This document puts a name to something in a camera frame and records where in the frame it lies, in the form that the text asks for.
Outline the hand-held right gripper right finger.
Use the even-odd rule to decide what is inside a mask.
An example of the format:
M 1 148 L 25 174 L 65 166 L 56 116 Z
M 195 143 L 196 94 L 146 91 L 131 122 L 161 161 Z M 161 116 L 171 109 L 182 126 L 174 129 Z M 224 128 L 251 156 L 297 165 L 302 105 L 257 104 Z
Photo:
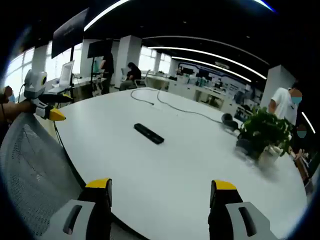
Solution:
M 210 213 L 211 240 L 276 240 L 270 221 L 251 202 L 244 202 L 230 182 L 211 181 Z

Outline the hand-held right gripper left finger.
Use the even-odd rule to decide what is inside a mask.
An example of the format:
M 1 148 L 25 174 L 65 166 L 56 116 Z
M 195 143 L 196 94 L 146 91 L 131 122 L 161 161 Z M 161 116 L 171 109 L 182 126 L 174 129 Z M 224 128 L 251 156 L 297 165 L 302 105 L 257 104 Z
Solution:
M 86 184 L 50 218 L 42 240 L 108 240 L 112 224 L 112 179 Z

